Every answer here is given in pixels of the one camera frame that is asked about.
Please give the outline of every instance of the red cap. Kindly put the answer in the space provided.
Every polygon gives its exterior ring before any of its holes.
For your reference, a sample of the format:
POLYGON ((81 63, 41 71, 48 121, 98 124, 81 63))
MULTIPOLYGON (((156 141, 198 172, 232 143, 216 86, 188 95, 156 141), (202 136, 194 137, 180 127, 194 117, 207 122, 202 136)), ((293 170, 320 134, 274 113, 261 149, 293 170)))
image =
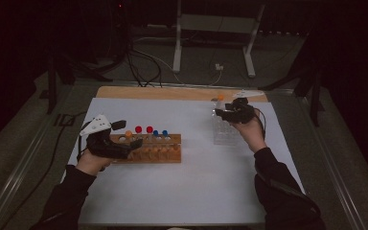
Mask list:
POLYGON ((146 128, 146 132, 147 132, 147 133, 153 133, 153 127, 152 127, 152 126, 148 126, 148 127, 146 128))
POLYGON ((141 126, 137 126, 135 129, 136 133, 142 133, 142 127, 141 126))

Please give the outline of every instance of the person's left hand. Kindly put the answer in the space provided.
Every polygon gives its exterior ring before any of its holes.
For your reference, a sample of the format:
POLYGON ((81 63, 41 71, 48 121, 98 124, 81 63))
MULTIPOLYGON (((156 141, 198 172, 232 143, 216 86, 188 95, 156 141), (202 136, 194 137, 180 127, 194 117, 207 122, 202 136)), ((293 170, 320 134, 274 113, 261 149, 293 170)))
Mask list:
POLYGON ((76 166, 76 169, 91 175, 97 175, 102 168, 108 167, 114 159, 94 155, 86 149, 76 166))

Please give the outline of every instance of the gray floor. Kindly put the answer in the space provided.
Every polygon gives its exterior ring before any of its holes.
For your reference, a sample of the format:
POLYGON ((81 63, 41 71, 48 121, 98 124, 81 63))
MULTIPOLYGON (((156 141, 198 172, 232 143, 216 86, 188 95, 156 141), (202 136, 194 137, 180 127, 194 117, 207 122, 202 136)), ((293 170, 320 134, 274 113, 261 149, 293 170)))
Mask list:
MULTIPOLYGON (((185 47, 182 69, 176 76, 168 67, 173 65, 171 39, 163 42, 142 39, 135 42, 134 48, 165 62, 158 60, 164 87, 196 85, 253 88, 284 77, 303 43, 304 39, 296 36, 259 35, 252 52, 257 70, 257 77, 253 80, 245 74, 240 44, 217 48, 185 47), (218 82, 219 73, 213 68, 215 63, 224 66, 218 82)), ((145 79, 151 78, 156 73, 155 65, 148 60, 134 57, 133 62, 145 79)), ((106 76, 114 79, 114 82, 108 83, 109 85, 135 84, 126 63, 106 76)), ((36 93, 0 133, 0 193, 3 192, 0 194, 2 208, 0 226, 9 219, 49 166, 61 131, 61 127, 53 126, 56 116, 59 113, 83 112, 88 108, 90 100, 95 97, 98 88, 104 84, 86 78, 79 78, 72 86, 60 84, 59 103, 51 116, 46 115, 48 102, 38 98, 41 91, 47 88, 46 74, 36 80, 36 85, 36 93), (19 166, 18 163, 25 159, 22 158, 25 155, 33 156, 30 159, 30 167, 16 168, 19 166), (22 171, 24 177, 21 174, 13 174, 22 171), (20 179, 21 183, 12 183, 15 177, 20 179), (4 186, 8 179, 11 181, 9 184, 11 187, 5 190, 4 186)), ((319 113, 320 127, 314 127, 307 117, 307 100, 295 98, 290 93, 289 89, 294 85, 295 81, 285 84, 281 89, 267 92, 267 96, 276 110, 305 189, 320 206, 328 229, 368 229, 368 167, 355 140, 326 89, 322 89, 321 93, 324 111, 319 113)), ((62 177, 63 167, 75 144, 82 120, 83 115, 78 117, 73 126, 63 130, 53 167, 41 186, 11 218, 5 229, 28 229, 39 218, 51 188, 59 183, 62 177)), ((228 226, 222 228, 237 229, 228 226)), ((81 229, 104 228, 82 226, 81 229)), ((208 229, 208 227, 194 227, 194 229, 208 229)))

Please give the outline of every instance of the person's right hand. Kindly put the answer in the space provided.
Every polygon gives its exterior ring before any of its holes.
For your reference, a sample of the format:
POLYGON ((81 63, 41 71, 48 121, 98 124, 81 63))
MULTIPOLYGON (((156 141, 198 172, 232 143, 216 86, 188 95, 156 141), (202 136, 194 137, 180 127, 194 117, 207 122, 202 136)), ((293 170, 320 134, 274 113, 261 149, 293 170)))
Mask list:
MULTIPOLYGON (((259 116, 260 114, 259 111, 256 109, 255 113, 257 116, 259 116)), ((265 138, 263 137, 262 134, 262 128, 258 122, 258 118, 255 117, 246 124, 231 123, 231 126, 233 126, 235 129, 239 131, 241 137, 253 152, 256 153, 258 150, 267 147, 265 143, 265 138)))

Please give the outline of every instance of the sleeve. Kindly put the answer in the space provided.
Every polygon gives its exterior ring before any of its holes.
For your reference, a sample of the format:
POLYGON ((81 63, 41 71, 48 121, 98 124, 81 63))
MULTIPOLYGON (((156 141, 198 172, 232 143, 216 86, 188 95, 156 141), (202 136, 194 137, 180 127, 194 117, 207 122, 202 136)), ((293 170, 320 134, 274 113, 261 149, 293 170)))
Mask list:
POLYGON ((40 221, 31 230, 78 229, 81 208, 96 176, 66 166, 62 183, 56 185, 47 200, 40 221))
MULTIPOLYGON (((270 148, 257 151, 255 159, 257 171, 262 173, 265 179, 275 180, 301 192, 288 167, 277 161, 270 148)), ((269 186, 258 175, 255 176, 255 188, 258 199, 266 211, 266 230, 326 229, 320 213, 306 200, 269 186)))

